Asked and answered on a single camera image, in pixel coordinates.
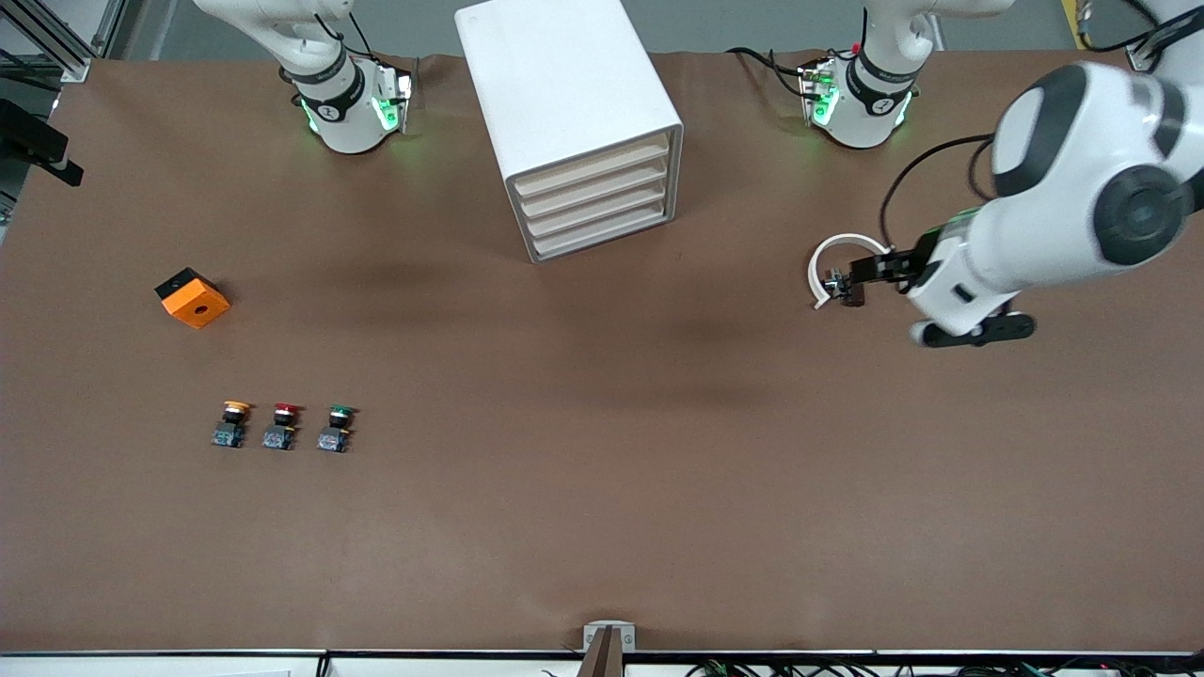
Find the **table surface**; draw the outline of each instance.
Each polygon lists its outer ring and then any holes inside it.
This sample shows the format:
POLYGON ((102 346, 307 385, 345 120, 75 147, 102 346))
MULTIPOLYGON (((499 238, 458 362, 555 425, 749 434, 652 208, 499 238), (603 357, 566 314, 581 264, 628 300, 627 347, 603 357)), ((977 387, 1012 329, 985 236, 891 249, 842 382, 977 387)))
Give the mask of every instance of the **table surface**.
MULTIPOLYGON (((887 288, 809 308, 820 240, 1078 57, 937 54, 854 152, 761 66, 657 55, 679 217, 544 265, 462 60, 361 157, 273 64, 95 64, 54 116, 84 184, 34 172, 0 248, 0 648, 553 648, 600 617, 645 648, 1198 648, 1199 232, 1023 294, 1026 342, 919 349, 887 288), (201 331, 153 293, 184 266, 234 302, 201 331), (226 399, 255 438, 303 405, 300 448, 211 447, 226 399), (331 402, 347 455, 313 447, 331 402)), ((974 204, 968 153, 908 179, 896 239, 974 204)))

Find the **white box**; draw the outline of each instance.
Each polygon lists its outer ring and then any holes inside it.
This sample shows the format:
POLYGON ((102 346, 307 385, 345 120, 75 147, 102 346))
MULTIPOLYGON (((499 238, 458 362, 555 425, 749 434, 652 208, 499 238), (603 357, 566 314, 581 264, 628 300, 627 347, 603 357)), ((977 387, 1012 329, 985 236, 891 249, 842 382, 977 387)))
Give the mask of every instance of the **white box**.
POLYGON ((673 218, 681 119, 619 0, 455 13, 531 260, 673 218))

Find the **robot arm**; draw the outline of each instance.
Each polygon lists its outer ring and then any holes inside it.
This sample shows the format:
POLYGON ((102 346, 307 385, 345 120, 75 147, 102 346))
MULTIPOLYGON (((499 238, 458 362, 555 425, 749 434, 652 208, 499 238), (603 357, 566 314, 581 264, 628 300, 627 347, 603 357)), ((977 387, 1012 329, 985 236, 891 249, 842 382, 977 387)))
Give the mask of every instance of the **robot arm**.
POLYGON ((332 151, 362 153, 405 131, 409 75, 348 53, 325 25, 350 16, 353 0, 194 1, 276 57, 301 95, 309 129, 332 151))
MULTIPOLYGON (((1175 58, 1199 64, 1197 36, 1171 47, 1156 76, 1175 58), (1193 55, 1182 57, 1187 51, 1193 55)), ((1161 255, 1204 207, 1204 86, 1198 65, 1187 78, 1156 76, 1080 63, 1039 80, 996 129, 999 198, 910 251, 854 261, 837 295, 851 299, 864 282, 899 283, 931 318, 913 332, 921 345, 982 345, 1032 334, 1032 318, 1010 312, 1020 292, 1161 255)))
POLYGON ((1015 0, 866 0, 866 35, 861 51, 834 57, 816 70, 831 84, 804 82, 820 100, 807 105, 811 124, 852 148, 886 141, 903 122, 911 86, 932 54, 925 14, 996 16, 1015 0))

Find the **orange and black box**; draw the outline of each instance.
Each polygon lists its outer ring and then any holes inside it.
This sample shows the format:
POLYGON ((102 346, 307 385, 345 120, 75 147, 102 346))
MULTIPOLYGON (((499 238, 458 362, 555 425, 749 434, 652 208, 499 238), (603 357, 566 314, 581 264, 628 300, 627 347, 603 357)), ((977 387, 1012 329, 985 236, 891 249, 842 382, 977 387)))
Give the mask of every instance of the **orange and black box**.
POLYGON ((171 317, 193 329, 205 326, 230 310, 230 301, 217 287, 190 267, 155 287, 154 292, 171 317))

